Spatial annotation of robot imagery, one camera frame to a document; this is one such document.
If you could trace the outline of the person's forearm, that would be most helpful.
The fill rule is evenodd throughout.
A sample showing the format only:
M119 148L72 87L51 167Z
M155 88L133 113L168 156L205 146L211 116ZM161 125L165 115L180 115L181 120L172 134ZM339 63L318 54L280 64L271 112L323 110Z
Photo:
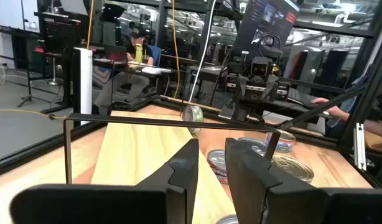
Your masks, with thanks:
M328 109L327 112L330 115L332 115L338 119L341 119L342 121L347 121L347 119L350 115L349 113L342 111L337 106L334 106L334 107ZM381 121L372 121L372 120L366 119L364 122L364 128L366 131L382 137L382 122Z

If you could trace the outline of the dark laptop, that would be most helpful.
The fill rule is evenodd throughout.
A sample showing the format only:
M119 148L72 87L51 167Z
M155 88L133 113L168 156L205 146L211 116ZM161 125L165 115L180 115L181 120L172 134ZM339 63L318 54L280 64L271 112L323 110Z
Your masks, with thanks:
M113 61L127 61L127 50L126 47L118 45L105 45L104 46L105 57Z

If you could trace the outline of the wooden shelf with black frame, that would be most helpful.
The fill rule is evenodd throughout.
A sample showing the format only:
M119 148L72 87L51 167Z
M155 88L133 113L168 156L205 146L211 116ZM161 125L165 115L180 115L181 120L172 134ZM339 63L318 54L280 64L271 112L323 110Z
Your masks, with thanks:
M108 123L103 139L97 146L88 136L86 144L97 148L96 155L80 152L76 141L69 137L65 158L70 183L80 183L78 176L89 162L93 171L88 183L104 185L136 185L168 161L191 139L199 141L198 185L193 211L193 224L214 224L235 214L229 190L223 187L206 160L210 149L222 149L226 138L252 137L263 139L261 131L203 128L191 134L186 127L145 124Z

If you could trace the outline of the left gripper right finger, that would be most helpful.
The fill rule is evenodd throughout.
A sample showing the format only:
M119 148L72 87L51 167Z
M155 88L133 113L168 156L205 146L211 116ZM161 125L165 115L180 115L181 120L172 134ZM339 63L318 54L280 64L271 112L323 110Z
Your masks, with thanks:
M316 188L233 138L225 159L239 224L382 224L382 189Z

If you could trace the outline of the red-label silver-lid can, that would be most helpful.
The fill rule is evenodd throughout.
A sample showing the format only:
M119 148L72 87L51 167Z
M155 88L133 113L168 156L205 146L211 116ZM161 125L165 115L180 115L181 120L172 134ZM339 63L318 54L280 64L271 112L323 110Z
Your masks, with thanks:
M210 151L207 154L207 162L219 182L222 184L227 184L228 179L226 173L225 151L220 149Z
M220 218L215 224L239 224L239 222L237 216L232 214Z

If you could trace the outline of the silver aluminium bracket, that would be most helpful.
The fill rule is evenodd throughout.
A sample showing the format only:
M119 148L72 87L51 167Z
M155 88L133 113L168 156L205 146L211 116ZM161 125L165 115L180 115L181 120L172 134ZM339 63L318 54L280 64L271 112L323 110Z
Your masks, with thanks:
M353 129L354 163L360 170L366 170L364 125L356 123Z

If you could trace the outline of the blue-label yellowfin tuna can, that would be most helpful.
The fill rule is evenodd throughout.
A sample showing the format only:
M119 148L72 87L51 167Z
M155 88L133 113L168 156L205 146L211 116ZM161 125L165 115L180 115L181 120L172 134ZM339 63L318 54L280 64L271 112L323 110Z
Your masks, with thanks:
M273 155L273 164L284 170L290 175L300 180L311 183L314 179L314 172L307 165L299 162L297 159L282 155Z
M253 138L239 138L238 141L245 145L247 149L256 152L260 156L265 156L268 147L265 142Z

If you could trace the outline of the gold-lid pink salmon can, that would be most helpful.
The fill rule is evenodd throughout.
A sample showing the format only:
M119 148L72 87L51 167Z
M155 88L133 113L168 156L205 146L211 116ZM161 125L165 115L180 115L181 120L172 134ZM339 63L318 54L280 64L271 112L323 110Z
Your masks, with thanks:
M296 137L287 132L279 129L280 137L276 145L277 152L288 153L291 151L293 145L296 143Z

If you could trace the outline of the white pole with round base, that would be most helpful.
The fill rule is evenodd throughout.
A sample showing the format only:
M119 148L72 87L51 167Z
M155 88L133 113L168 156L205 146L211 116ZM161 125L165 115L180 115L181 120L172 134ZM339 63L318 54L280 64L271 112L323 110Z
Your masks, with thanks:
M91 114L93 52L85 48L74 47L73 53L73 112Z

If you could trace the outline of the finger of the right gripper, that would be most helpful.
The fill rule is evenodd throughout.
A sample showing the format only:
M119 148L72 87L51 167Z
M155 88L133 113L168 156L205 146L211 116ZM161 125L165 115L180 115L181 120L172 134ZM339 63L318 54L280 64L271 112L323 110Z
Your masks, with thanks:
M238 107L236 105L224 105L218 116L225 119L235 119L238 115Z
M239 105L239 120L245 121L249 111L250 107L248 105Z

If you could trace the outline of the dark display screen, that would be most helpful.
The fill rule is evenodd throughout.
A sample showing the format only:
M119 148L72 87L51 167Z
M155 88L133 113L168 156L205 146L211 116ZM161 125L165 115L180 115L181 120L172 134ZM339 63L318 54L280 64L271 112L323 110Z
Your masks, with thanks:
M282 49L291 33L300 7L293 0L250 0L240 27L237 31L232 51L236 54L258 54L258 43L273 44Z

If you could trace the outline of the person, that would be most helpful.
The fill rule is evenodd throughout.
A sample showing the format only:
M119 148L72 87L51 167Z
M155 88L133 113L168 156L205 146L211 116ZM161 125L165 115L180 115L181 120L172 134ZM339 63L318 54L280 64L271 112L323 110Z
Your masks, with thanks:
M142 55L145 56L146 64L153 65L154 57L152 56L151 49L144 43L146 40L147 32L141 27L132 28L130 33L125 36L124 43L126 48L127 61L136 61L136 47L137 44L142 45ZM107 83L103 85L103 89L96 97L92 105L93 114L107 114L108 108L111 104L112 96L121 86L130 84L130 91L124 99L126 104L130 104L138 96L141 95L143 89L148 86L150 79L141 75L133 73L115 72Z

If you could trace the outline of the black office desk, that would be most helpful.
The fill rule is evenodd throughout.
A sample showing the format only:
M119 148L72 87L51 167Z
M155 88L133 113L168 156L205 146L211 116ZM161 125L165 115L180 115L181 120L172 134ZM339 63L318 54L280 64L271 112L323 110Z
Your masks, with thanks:
M140 75L152 79L152 83L156 84L156 94L165 95L167 88L169 87L170 75L177 71L171 69L170 73L162 73L158 75L151 75L142 73L142 68L152 65L147 65L137 62L125 62L125 61L113 61L107 58L94 58L93 59L93 78L96 82L103 84L107 83L117 73L125 72L133 75Z

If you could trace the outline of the grey round stool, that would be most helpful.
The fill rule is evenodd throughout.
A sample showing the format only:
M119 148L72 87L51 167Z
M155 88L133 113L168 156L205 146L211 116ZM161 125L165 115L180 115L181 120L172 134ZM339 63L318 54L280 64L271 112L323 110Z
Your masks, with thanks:
M58 64L57 57L60 56L60 54L52 53L52 52L46 52L45 56L49 56L52 61L52 79L47 82L48 85L51 86L61 86L63 85L63 80L59 79L58 74L63 73L63 67L61 64Z

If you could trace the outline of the green-label silver-lid can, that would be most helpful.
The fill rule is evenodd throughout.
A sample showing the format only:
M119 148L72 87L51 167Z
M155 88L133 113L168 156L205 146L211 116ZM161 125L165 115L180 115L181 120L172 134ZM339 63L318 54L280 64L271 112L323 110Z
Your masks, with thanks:
M199 106L187 105L182 110L181 118L183 121L203 122L203 111Z

